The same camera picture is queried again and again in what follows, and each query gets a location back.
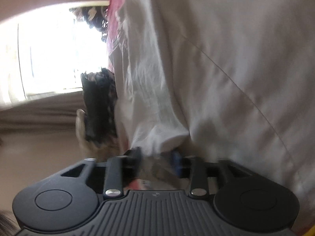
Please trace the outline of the red floral blanket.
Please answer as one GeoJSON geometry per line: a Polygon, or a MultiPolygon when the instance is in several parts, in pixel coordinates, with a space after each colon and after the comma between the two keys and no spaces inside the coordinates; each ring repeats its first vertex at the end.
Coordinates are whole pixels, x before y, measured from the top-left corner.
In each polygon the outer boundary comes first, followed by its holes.
{"type": "Polygon", "coordinates": [[[114,50],[116,40],[118,38],[118,28],[119,28],[119,20],[118,20],[118,12],[120,8],[123,6],[124,0],[110,0],[109,7],[107,12],[107,47],[108,52],[111,54],[114,50]]]}

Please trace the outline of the wheelchair with clothes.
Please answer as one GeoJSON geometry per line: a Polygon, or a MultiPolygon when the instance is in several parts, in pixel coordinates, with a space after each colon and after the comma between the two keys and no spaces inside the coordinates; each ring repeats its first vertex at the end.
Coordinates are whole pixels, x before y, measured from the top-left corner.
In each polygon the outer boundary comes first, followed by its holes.
{"type": "Polygon", "coordinates": [[[101,40],[108,39],[108,6],[82,6],[73,7],[69,11],[74,14],[78,22],[86,22],[89,28],[94,28],[101,33],[101,40]]]}

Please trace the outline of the white shirt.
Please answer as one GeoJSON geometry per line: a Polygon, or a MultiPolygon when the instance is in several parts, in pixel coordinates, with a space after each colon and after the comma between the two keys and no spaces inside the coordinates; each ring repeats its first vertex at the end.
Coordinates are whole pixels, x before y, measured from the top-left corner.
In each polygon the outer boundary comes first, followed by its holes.
{"type": "Polygon", "coordinates": [[[123,0],[120,148],[231,159],[314,221],[314,0],[123,0]]]}

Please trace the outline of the beige curtain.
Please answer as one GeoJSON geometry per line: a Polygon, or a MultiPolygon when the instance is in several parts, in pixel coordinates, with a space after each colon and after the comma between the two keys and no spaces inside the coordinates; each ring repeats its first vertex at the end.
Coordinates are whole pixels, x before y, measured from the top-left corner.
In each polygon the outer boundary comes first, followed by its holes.
{"type": "Polygon", "coordinates": [[[67,131],[84,108],[83,92],[64,93],[1,109],[1,134],[67,131]]]}

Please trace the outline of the dark folded clothes stack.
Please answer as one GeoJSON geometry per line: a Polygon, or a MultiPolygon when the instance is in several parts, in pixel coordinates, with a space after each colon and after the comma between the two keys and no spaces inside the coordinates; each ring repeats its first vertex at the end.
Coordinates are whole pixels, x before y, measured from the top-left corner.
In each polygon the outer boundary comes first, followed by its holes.
{"type": "Polygon", "coordinates": [[[82,73],[81,82],[88,136],[96,140],[117,137],[114,110],[118,96],[114,74],[102,68],[97,73],[82,73]]]}

